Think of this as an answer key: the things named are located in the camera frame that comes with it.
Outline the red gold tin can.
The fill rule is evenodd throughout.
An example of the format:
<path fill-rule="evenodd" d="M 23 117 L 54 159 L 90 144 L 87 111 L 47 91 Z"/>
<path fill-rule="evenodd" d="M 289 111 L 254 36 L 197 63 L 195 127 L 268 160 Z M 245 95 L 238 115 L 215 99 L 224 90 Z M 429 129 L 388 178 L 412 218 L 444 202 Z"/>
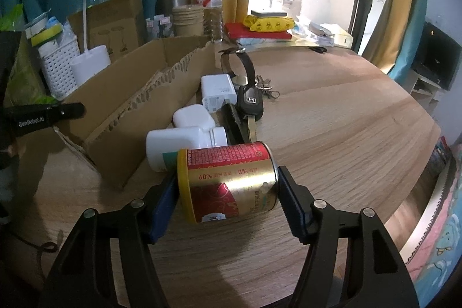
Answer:
<path fill-rule="evenodd" d="M 198 224 L 272 210 L 278 174 L 268 146 L 250 144 L 178 151 L 177 175 L 186 219 Z"/>

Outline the cardboard box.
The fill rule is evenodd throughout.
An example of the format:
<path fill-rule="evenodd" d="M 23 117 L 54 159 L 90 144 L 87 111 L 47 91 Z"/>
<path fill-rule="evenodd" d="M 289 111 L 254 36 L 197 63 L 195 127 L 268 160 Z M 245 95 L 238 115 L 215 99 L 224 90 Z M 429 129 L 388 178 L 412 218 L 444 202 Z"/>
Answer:
<path fill-rule="evenodd" d="M 146 157 L 146 135 L 164 129 L 197 97 L 200 79 L 218 73 L 219 44 L 206 37 L 150 41 L 111 63 L 65 100 L 85 115 L 64 120 L 61 139 L 113 187 L 123 187 Z"/>

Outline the black car key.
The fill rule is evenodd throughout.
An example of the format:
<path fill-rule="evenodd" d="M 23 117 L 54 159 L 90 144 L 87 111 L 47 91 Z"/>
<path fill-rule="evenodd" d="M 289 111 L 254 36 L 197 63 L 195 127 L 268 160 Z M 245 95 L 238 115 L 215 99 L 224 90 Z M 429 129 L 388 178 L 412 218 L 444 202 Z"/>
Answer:
<path fill-rule="evenodd" d="M 237 111 L 240 118 L 247 124 L 250 142 L 257 141 L 256 122 L 264 113 L 262 92 L 255 86 L 241 86 L 237 92 Z"/>

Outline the white pill bottle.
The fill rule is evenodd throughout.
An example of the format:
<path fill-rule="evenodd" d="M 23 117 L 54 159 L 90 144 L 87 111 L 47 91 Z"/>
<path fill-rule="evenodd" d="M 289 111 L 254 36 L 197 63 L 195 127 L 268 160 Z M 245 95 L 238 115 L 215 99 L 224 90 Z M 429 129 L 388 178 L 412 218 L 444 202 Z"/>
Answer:
<path fill-rule="evenodd" d="M 178 151 L 184 148 L 199 149 L 227 146 L 224 127 L 203 130 L 200 127 L 167 128 L 151 130 L 146 135 L 146 158 L 156 172 L 176 166 Z"/>

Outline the white earbuds case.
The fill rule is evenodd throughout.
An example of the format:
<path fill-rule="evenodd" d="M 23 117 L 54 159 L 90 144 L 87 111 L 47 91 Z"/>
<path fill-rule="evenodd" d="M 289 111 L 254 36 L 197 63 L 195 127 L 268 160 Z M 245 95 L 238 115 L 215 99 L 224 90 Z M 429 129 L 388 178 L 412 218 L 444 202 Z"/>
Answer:
<path fill-rule="evenodd" d="M 200 104 L 193 104 L 175 111 L 172 117 L 175 127 L 200 127 L 210 130 L 215 127 L 215 120 L 206 108 Z"/>

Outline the white power adapter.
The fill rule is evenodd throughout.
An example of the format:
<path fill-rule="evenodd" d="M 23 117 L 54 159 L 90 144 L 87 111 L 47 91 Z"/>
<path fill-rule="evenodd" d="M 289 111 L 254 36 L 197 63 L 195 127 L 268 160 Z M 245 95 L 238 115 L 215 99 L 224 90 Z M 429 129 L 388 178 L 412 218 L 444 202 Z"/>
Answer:
<path fill-rule="evenodd" d="M 237 93 L 227 73 L 202 76 L 200 79 L 202 105 L 209 113 L 216 113 L 226 103 L 237 103 Z"/>

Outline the black leather wristwatch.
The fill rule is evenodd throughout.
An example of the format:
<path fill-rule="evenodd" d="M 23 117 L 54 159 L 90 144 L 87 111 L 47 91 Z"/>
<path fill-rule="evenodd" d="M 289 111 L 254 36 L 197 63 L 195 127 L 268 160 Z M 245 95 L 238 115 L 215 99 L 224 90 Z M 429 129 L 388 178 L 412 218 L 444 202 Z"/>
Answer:
<path fill-rule="evenodd" d="M 221 71 L 223 73 L 227 73 L 230 75 L 231 78 L 235 77 L 236 74 L 231 68 L 230 65 L 230 55 L 236 55 L 238 59 L 241 61 L 243 68 L 245 69 L 247 75 L 247 87 L 252 87 L 255 85 L 256 82 L 256 74 L 254 69 L 254 64 L 250 56 L 247 54 L 245 48 L 239 47 L 232 47 L 226 48 L 219 51 L 220 56 L 220 64 L 221 64 Z"/>

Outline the green paper cup package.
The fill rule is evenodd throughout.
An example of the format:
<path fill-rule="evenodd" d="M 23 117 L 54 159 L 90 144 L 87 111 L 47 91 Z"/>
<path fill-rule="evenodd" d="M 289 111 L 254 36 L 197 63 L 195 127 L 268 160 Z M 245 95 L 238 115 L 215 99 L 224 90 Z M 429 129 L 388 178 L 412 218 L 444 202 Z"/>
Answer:
<path fill-rule="evenodd" d="M 22 4 L 16 4 L 1 16 L 1 31 L 19 32 L 21 35 L 5 91 L 4 106 L 56 104 L 56 99 L 46 93 L 36 52 L 26 37 Z"/>

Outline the white woven plastic basket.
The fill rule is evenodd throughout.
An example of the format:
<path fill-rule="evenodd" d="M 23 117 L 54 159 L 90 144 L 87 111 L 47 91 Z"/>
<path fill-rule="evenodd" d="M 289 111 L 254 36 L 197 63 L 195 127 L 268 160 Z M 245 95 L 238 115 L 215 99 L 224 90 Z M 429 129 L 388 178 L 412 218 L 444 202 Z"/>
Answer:
<path fill-rule="evenodd" d="M 77 37 L 74 37 L 63 47 L 39 59 L 45 82 L 55 99 L 61 101 L 77 88 L 70 61 L 80 54 Z"/>

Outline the yellow green sponge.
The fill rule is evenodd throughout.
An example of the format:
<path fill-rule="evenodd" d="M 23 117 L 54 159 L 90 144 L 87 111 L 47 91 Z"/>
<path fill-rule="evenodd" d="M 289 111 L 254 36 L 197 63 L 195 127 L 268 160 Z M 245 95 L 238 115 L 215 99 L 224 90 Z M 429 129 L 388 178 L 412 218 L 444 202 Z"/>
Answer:
<path fill-rule="evenodd" d="M 63 31 L 63 27 L 61 23 L 57 23 L 52 27 L 45 29 L 44 31 L 35 34 L 31 37 L 31 45 L 33 47 L 40 46 L 45 44 L 47 41 L 56 39 L 58 35 L 60 35 Z"/>

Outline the blue patterned bedding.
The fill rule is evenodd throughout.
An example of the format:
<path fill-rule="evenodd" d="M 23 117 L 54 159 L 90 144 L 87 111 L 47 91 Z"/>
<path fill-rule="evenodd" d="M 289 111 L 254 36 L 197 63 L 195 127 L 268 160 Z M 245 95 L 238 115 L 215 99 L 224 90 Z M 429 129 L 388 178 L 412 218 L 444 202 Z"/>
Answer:
<path fill-rule="evenodd" d="M 461 261 L 461 140 L 413 233 L 400 251 L 421 307 L 440 293 Z"/>

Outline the brown lamp packaging box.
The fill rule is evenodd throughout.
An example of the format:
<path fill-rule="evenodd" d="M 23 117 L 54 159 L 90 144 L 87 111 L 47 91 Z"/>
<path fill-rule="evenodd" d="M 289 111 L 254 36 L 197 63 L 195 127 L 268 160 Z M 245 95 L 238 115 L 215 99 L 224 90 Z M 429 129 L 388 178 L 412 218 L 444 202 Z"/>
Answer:
<path fill-rule="evenodd" d="M 88 48 L 105 45 L 112 63 L 145 43 L 143 0 L 109 0 L 87 9 Z"/>

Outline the white tv stand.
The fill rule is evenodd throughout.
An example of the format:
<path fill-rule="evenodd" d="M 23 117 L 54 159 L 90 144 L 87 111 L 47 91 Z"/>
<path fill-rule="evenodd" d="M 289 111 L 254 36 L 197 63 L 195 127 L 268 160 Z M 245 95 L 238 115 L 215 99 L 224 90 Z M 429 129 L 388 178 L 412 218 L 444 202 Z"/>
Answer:
<path fill-rule="evenodd" d="M 425 76 L 420 75 L 414 70 L 410 70 L 402 87 L 425 109 L 430 115 L 433 114 L 446 90 L 442 89 L 437 83 Z"/>

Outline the black scissors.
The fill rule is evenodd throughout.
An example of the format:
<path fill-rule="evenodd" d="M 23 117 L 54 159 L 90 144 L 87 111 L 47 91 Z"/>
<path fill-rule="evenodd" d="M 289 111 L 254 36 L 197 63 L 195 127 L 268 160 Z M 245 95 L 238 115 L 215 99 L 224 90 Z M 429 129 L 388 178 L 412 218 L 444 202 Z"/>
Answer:
<path fill-rule="evenodd" d="M 310 47 L 310 49 L 314 52 L 317 52 L 319 54 L 324 54 L 327 52 L 327 49 L 325 47 L 321 47 L 321 46 L 312 46 Z"/>

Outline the clear printed glass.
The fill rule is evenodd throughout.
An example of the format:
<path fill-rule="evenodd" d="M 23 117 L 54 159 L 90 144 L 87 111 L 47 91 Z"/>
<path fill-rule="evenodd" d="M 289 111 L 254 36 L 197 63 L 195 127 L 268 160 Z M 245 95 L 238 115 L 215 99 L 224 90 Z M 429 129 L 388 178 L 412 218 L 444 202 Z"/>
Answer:
<path fill-rule="evenodd" d="M 163 14 L 155 15 L 153 18 L 146 18 L 147 41 L 174 36 L 171 17 Z"/>

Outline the stack of kraft paper cups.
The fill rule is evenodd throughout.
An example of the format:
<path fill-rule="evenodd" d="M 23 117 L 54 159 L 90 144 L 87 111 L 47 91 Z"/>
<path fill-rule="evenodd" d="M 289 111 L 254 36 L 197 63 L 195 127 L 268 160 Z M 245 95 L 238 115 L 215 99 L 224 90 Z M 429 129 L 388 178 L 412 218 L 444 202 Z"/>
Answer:
<path fill-rule="evenodd" d="M 177 37 L 201 36 L 204 33 L 204 8 L 201 5 L 181 5 L 172 9 Z"/>

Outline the black monitor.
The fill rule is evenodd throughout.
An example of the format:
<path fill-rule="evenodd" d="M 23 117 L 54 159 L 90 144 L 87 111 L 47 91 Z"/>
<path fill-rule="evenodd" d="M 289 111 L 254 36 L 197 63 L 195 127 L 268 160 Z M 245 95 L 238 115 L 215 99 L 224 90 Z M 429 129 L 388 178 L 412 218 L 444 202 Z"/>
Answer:
<path fill-rule="evenodd" d="M 461 45 L 430 22 L 424 22 L 412 69 L 443 90 L 450 90 L 461 60 Z"/>

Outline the yellow tissue pack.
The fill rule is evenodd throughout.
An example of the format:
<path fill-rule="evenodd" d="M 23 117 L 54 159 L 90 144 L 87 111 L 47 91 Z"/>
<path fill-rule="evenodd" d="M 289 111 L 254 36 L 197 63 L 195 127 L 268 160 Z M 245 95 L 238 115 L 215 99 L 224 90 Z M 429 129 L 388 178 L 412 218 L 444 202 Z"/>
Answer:
<path fill-rule="evenodd" d="M 291 17 L 247 15 L 243 20 L 243 25 L 253 32 L 271 33 L 289 31 L 295 27 L 295 21 Z"/>

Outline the red book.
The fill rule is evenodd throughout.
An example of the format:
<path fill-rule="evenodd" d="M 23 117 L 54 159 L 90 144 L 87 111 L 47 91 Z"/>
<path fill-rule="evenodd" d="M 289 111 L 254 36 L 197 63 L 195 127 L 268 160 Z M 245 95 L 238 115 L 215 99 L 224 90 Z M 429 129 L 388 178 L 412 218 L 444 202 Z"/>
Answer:
<path fill-rule="evenodd" d="M 290 40 L 291 34 L 287 31 L 280 32 L 258 32 L 251 31 L 243 23 L 226 23 L 225 30 L 230 39 L 238 40 L 243 38 L 249 39 L 271 39 L 271 40 Z"/>

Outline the white device on tissues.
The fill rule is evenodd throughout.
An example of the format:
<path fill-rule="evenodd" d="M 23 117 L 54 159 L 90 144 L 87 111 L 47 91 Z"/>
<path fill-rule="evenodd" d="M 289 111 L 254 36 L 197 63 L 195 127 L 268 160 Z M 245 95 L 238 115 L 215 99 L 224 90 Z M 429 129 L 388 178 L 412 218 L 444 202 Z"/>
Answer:
<path fill-rule="evenodd" d="M 258 18 L 270 18 L 270 17 L 286 17 L 287 12 L 285 11 L 278 11 L 278 10 L 252 10 L 252 16 L 256 16 Z"/>

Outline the clear plastic water bottle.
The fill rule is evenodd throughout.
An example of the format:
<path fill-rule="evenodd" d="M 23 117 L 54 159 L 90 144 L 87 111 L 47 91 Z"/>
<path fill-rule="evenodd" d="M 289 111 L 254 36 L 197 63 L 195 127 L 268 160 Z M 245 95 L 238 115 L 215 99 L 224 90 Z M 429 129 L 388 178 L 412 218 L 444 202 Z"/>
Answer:
<path fill-rule="evenodd" d="M 196 2 L 204 8 L 204 34 L 210 41 L 222 41 L 224 34 L 223 0 L 196 0 Z"/>

